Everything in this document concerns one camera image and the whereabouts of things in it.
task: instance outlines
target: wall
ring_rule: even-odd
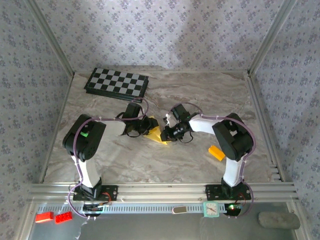
[[[0,32],[2,240],[40,177],[69,80],[23,1],[0,1]]]
[[[320,2],[299,1],[257,71],[287,179],[320,239]]]
[[[243,70],[282,0],[37,0],[73,70]]]

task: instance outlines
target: green light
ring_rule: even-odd
[[[82,132],[82,131],[80,132],[80,134],[81,134],[82,136],[84,136],[85,138],[88,137],[88,135],[89,135],[88,132]]]

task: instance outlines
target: red wire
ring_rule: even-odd
[[[109,202],[110,202],[110,204],[111,204],[111,196],[110,196],[110,194],[109,194],[109,193],[107,193],[106,191],[105,191],[105,192],[103,192],[102,194],[103,194],[103,195],[107,195],[107,196],[108,196],[108,198],[109,198]]]
[[[242,197],[243,197],[243,199],[244,199],[244,204],[243,204],[243,206],[244,206],[244,205],[246,205],[246,202],[247,202],[247,201],[246,201],[245,196],[244,196],[241,192],[240,192],[238,195],[242,196]]]

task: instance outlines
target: metal rail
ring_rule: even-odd
[[[207,199],[205,186],[219,183],[120,183],[119,203],[201,203]],[[63,203],[70,183],[33,184],[29,194],[32,203]],[[250,183],[257,203],[298,202],[292,182]],[[218,201],[231,203],[230,200]]]

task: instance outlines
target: black mounting plate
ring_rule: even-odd
[[[205,186],[206,199],[208,201],[216,200],[251,200],[251,194],[249,188],[245,184],[239,184],[236,191],[232,196],[227,196],[223,190],[221,184],[209,184]]]
[[[101,186],[101,193],[107,192],[110,197],[111,201],[116,201],[118,196],[118,186],[117,185],[102,185]],[[92,201],[92,198],[87,197],[80,186],[76,187],[73,194],[73,201]],[[94,201],[102,201],[106,202],[109,200],[109,196],[106,194],[100,194]]]

